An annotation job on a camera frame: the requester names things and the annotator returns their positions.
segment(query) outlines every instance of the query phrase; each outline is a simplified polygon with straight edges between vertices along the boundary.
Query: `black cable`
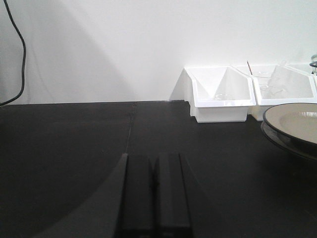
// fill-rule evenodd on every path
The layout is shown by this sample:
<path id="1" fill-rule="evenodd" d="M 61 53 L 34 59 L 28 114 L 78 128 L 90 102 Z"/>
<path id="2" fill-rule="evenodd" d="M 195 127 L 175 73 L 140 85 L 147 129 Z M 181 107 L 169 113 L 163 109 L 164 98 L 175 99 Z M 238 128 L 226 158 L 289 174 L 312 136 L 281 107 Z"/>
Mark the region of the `black cable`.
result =
<path id="1" fill-rule="evenodd" d="M 8 15 L 9 15 L 9 17 L 10 17 L 11 23 L 12 23 L 12 25 L 13 25 L 13 27 L 14 27 L 16 33 L 18 33 L 18 35 L 19 35 L 19 37 L 20 37 L 20 39 L 21 39 L 21 41 L 22 41 L 22 45 L 23 45 L 23 60 L 22 60 L 22 70 L 21 70 L 21 73 L 22 73 L 21 90 L 20 90 L 20 92 L 18 93 L 18 95 L 16 95 L 14 98 L 11 98 L 11 99 L 8 100 L 8 101 L 5 101 L 5 102 L 3 102 L 3 103 L 0 103 L 0 106 L 3 106 L 3 105 L 8 104 L 8 103 L 10 103 L 10 102 L 13 102 L 14 100 L 16 100 L 17 98 L 19 98 L 19 97 L 22 95 L 22 93 L 23 93 L 23 91 L 24 91 L 24 82 L 25 82 L 25 79 L 24 79 L 24 68 L 25 68 L 25 58 L 26 58 L 26 47 L 25 47 L 24 39 L 23 39 L 23 37 L 22 37 L 22 35 L 21 35 L 21 33 L 20 33 L 18 27 L 15 25 L 15 22 L 14 22 L 14 20 L 13 20 L 12 15 L 11 15 L 11 11 L 10 11 L 10 8 L 9 8 L 9 6 L 8 6 L 8 3 L 6 2 L 6 0 L 3 0 L 3 2 L 4 2 L 4 4 L 5 4 L 6 11 L 7 11 Z"/>

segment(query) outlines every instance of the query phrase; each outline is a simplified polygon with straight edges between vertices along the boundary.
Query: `white storage bin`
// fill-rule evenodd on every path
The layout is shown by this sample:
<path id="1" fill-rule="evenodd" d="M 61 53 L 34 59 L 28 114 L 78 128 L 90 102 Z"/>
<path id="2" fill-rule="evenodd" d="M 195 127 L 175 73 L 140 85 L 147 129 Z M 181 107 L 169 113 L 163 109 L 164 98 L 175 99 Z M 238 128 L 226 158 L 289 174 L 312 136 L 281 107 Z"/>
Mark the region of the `white storage bin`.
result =
<path id="1" fill-rule="evenodd" d="M 247 66 L 235 67 L 246 75 L 250 75 Z M 317 103 L 317 92 L 312 76 L 279 65 L 251 66 L 253 85 L 257 105 L 250 114 L 263 120 L 263 113 L 273 105 L 285 103 Z"/>
<path id="2" fill-rule="evenodd" d="M 255 105 L 252 80 L 230 66 L 185 68 L 185 101 L 197 122 L 245 121 Z"/>
<path id="3" fill-rule="evenodd" d="M 290 68 L 291 70 L 298 71 L 300 73 L 307 74 L 312 76 L 315 81 L 315 87 L 317 88 L 317 75 L 316 75 L 316 68 L 311 67 L 309 63 L 302 63 L 302 64 L 287 64 L 286 67 Z"/>

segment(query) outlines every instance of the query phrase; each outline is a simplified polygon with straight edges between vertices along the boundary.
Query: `gray plate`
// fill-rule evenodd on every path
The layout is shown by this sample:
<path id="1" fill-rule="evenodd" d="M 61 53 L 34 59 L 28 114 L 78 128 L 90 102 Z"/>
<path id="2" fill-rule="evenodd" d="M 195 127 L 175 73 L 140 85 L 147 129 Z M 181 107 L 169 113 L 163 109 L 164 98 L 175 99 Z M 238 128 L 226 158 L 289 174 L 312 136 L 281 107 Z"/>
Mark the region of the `gray plate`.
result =
<path id="1" fill-rule="evenodd" d="M 262 122 L 261 129 L 263 134 L 269 139 L 269 141 L 271 141 L 278 147 L 302 158 L 317 160 L 317 152 L 315 150 L 311 150 L 311 148 L 307 149 L 305 146 L 303 147 L 294 143 L 294 140 L 274 130 L 272 127 L 266 124 L 265 121 Z"/>

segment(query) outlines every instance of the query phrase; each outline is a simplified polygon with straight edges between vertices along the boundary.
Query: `black tabletop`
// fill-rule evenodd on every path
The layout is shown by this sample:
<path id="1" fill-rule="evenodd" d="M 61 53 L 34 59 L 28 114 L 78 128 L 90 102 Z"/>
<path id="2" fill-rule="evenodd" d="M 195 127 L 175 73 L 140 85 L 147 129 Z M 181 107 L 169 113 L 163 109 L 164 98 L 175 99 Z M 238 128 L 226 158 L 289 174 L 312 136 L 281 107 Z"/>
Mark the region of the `black tabletop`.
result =
<path id="1" fill-rule="evenodd" d="M 260 125 L 251 116 L 199 124 L 185 102 L 3 107 L 0 232 L 71 237 L 80 224 L 82 237 L 100 237 L 98 217 L 85 223 L 78 211 L 92 209 L 120 155 L 154 161 L 181 152 L 217 221 L 210 234 L 221 227 L 232 237 L 316 237 L 316 163 L 273 145 Z"/>

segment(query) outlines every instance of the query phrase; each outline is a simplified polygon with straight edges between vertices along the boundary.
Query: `white wall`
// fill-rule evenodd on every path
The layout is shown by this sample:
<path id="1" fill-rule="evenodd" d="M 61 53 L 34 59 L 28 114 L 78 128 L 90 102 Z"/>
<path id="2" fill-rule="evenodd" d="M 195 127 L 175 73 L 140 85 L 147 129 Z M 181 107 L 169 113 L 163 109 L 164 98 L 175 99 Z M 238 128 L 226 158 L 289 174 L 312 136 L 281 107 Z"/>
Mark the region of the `white wall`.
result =
<path id="1" fill-rule="evenodd" d="M 316 0 L 8 0 L 16 104 L 169 100 L 185 66 L 308 62 Z M 22 47 L 0 1 L 0 101 Z"/>

